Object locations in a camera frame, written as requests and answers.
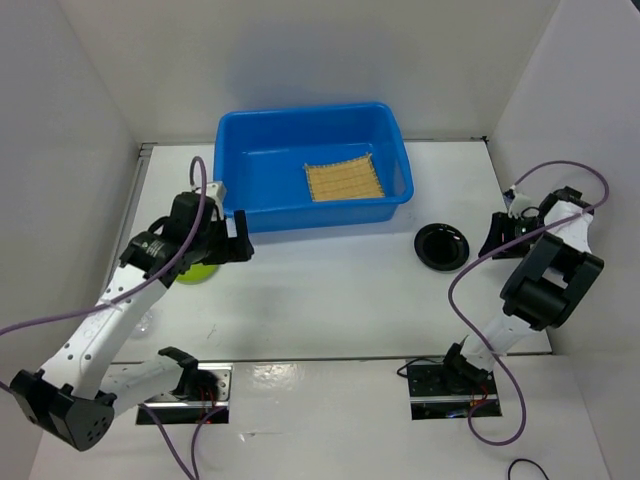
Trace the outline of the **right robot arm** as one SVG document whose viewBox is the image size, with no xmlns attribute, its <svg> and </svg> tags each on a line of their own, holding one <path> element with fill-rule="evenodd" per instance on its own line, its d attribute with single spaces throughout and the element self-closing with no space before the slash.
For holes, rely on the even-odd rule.
<svg viewBox="0 0 640 480">
<path fill-rule="evenodd" d="M 569 186 L 547 195 L 527 215 L 496 212 L 479 255 L 519 259 L 500 292 L 501 313 L 482 331 L 453 344 L 438 369 L 438 381 L 450 393 L 484 384 L 495 355 L 506 354 L 520 340 L 562 326 L 604 268 L 591 252 L 588 229 L 593 215 L 582 193 Z"/>
</svg>

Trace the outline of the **green plastic plate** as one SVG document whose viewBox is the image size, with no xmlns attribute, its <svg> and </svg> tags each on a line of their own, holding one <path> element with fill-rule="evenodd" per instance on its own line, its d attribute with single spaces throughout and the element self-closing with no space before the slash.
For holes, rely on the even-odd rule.
<svg viewBox="0 0 640 480">
<path fill-rule="evenodd" d="M 183 285 L 197 285 L 211 278 L 218 269 L 217 265 L 194 264 L 185 273 L 180 274 L 176 281 Z"/>
</svg>

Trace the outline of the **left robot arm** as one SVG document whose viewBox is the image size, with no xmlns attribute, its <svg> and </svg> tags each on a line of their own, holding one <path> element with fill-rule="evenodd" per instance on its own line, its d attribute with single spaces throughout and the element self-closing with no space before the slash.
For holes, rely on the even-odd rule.
<svg viewBox="0 0 640 480">
<path fill-rule="evenodd" d="M 33 424 L 78 451 L 93 448 L 114 419 L 161 393 L 218 398 L 219 380 L 198 360 L 164 347 L 150 360 L 110 365 L 142 317 L 192 265 L 246 262 L 254 249 L 244 211 L 230 235 L 218 198 L 183 192 L 169 215 L 134 236 L 94 312 L 37 371 L 19 371 L 9 390 Z"/>
</svg>

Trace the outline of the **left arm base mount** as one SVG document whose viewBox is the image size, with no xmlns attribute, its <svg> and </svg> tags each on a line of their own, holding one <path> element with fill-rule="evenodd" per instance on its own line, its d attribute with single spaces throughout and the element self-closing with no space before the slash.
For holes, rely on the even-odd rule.
<svg viewBox="0 0 640 480">
<path fill-rule="evenodd" d="M 229 422 L 233 364 L 209 362 L 201 363 L 199 368 L 216 377 L 214 387 L 198 386 L 186 397 L 165 392 L 145 402 L 163 425 L 196 425 L 201 420 L 207 424 Z"/>
</svg>

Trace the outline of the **woven bamboo mat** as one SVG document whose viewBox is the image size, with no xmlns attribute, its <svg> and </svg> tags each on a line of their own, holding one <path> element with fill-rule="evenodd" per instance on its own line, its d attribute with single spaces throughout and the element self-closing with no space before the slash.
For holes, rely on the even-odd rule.
<svg viewBox="0 0 640 480">
<path fill-rule="evenodd" d="M 304 171 L 316 203 L 385 197 L 371 153 L 333 164 L 305 164 Z"/>
</svg>

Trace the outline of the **black plate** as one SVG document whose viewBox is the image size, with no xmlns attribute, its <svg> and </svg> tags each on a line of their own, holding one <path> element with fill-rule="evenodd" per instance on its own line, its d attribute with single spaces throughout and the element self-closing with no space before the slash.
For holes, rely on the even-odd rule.
<svg viewBox="0 0 640 480">
<path fill-rule="evenodd" d="M 466 237 L 455 227 L 444 223 L 423 226 L 416 233 L 413 245 L 419 260 L 438 272 L 460 269 L 470 255 Z"/>
</svg>

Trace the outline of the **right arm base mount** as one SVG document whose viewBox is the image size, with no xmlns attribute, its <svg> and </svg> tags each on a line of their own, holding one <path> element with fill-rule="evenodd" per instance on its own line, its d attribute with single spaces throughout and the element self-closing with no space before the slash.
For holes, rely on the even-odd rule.
<svg viewBox="0 0 640 480">
<path fill-rule="evenodd" d="M 408 387 L 411 419 L 466 419 L 478 407 L 473 417 L 500 417 L 502 410 L 497 387 L 492 376 L 481 384 L 448 373 L 442 358 L 418 357 L 406 361 L 396 370 Z"/>
</svg>

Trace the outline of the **blue plastic bin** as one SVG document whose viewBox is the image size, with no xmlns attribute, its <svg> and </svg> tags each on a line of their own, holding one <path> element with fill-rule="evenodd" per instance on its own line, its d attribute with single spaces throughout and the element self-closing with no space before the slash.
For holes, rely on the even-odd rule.
<svg viewBox="0 0 640 480">
<path fill-rule="evenodd" d="M 309 170 L 358 157 L 370 159 L 381 197 L 313 200 Z M 252 233 L 384 222 L 414 194 L 399 126 L 379 102 L 228 113 L 213 178 L 227 189 L 226 213 L 244 211 Z"/>
</svg>

